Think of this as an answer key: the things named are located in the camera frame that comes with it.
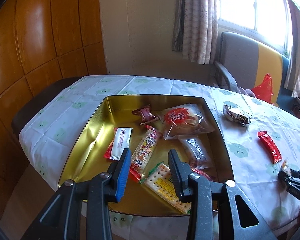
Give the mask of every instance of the metal screw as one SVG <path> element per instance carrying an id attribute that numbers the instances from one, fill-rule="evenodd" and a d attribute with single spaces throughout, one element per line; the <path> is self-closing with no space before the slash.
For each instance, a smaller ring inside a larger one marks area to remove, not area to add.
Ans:
<path id="1" fill-rule="evenodd" d="M 235 186 L 235 182 L 233 180 L 230 180 L 230 179 L 226 181 L 226 184 L 227 184 L 228 187 L 234 187 Z"/>
<path id="2" fill-rule="evenodd" d="M 198 178 L 200 178 L 200 175 L 196 172 L 193 172 L 193 173 L 190 174 L 190 178 L 191 179 L 198 179 Z"/>
<path id="3" fill-rule="evenodd" d="M 72 186 L 73 183 L 74 183 L 74 181 L 73 181 L 72 179 L 67 179 L 67 180 L 65 181 L 65 186 L 67 186 L 67 187 Z"/>
<path id="4" fill-rule="evenodd" d="M 110 177 L 110 173 L 109 172 L 102 172 L 102 173 L 100 173 L 100 177 L 102 179 L 107 179 L 107 178 Z"/>

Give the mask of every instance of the snack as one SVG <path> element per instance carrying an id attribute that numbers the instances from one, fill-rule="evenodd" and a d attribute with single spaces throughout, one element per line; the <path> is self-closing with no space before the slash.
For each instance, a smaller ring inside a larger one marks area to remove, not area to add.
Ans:
<path id="1" fill-rule="evenodd" d="M 157 145 L 161 133 L 154 127 L 146 125 L 148 129 L 144 137 L 141 139 L 136 150 L 131 156 L 130 172 L 138 179 L 141 179 L 143 169 L 147 165 L 152 152 Z"/>
<path id="2" fill-rule="evenodd" d="M 147 105 L 137 110 L 132 111 L 131 113 L 134 115 L 141 116 L 141 123 L 139 125 L 148 124 L 151 122 L 155 122 L 159 119 L 159 117 L 151 114 L 151 106 Z"/>
<path id="3" fill-rule="evenodd" d="M 278 163 L 282 160 L 281 154 L 277 146 L 275 145 L 274 141 L 271 139 L 270 135 L 267 134 L 267 131 L 259 131 L 258 137 L 260 138 L 263 145 L 269 151 L 271 160 L 273 164 Z"/>
<path id="4" fill-rule="evenodd" d="M 210 157 L 203 147 L 198 136 L 181 135 L 179 141 L 186 150 L 189 165 L 197 169 L 205 169 L 212 166 Z"/>
<path id="5" fill-rule="evenodd" d="M 176 139 L 179 135 L 212 132 L 213 126 L 199 106 L 185 104 L 163 110 L 160 119 L 164 125 L 164 139 Z"/>
<path id="6" fill-rule="evenodd" d="M 291 170 L 289 167 L 288 159 L 285 159 L 281 165 L 280 171 L 284 171 L 286 174 L 288 174 L 290 177 L 292 176 Z"/>
<path id="7" fill-rule="evenodd" d="M 106 150 L 104 157 L 111 160 L 120 160 L 123 150 L 129 148 L 131 132 L 132 128 L 114 128 L 114 139 Z"/>
<path id="8" fill-rule="evenodd" d="M 201 170 L 199 170 L 197 168 L 194 168 L 194 167 L 190 167 L 190 168 L 191 168 L 192 171 L 204 176 L 207 180 L 212 181 L 211 177 L 207 173 L 205 173 L 204 171 L 201 171 Z"/>
<path id="9" fill-rule="evenodd" d="M 181 203 L 171 181 L 169 167 L 161 162 L 149 172 L 144 184 L 183 214 L 189 214 L 191 203 Z"/>
<path id="10" fill-rule="evenodd" d="M 248 117 L 244 111 L 241 111 L 238 108 L 224 104 L 223 114 L 231 122 L 238 122 L 244 127 L 247 127 L 249 124 L 251 124 L 251 118 Z"/>

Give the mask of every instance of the table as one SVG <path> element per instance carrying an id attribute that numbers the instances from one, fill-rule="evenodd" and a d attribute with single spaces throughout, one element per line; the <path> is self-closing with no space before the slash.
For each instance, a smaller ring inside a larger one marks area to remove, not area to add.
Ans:
<path id="1" fill-rule="evenodd" d="M 287 193 L 277 181 L 281 164 L 271 163 L 257 132 L 267 130 L 282 158 L 288 158 L 290 166 L 299 170 L 300 120 L 255 98 L 179 80 L 143 76 L 86 76 L 64 89 L 28 122 L 19 135 L 31 165 L 54 190 L 58 188 L 63 166 L 85 124 L 106 96 L 117 94 L 203 97 L 224 137 L 236 183 L 277 235 L 294 224 L 300 201 Z M 224 118 L 224 103 L 247 112 L 251 116 L 251 125 L 241 127 Z M 187 217 L 143 218 L 113 212 L 110 216 L 113 232 L 125 239 L 154 239 L 155 236 L 151 237 L 149 232 L 151 227 L 161 232 L 162 239 L 177 239 L 176 236 L 182 239 L 188 224 Z"/>

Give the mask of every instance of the floor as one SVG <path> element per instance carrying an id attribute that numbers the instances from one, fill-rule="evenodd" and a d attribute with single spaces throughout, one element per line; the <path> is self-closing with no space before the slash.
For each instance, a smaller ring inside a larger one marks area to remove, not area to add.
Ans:
<path id="1" fill-rule="evenodd" d="M 10 240 L 20 240 L 54 191 L 29 165 L 16 185 L 0 220 L 0 227 Z M 86 239 L 86 218 L 81 216 L 80 240 Z M 114 240 L 123 240 L 113 235 Z"/>

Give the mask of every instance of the chair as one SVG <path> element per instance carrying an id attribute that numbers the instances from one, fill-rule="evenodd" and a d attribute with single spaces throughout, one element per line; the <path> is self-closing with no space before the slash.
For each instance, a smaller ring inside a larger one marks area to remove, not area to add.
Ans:
<path id="1" fill-rule="evenodd" d="M 223 32 L 219 61 L 210 75 L 210 86 L 238 92 L 261 84 L 269 73 L 273 82 L 271 102 L 291 113 L 292 92 L 283 87 L 289 59 L 270 47 L 246 36 Z"/>

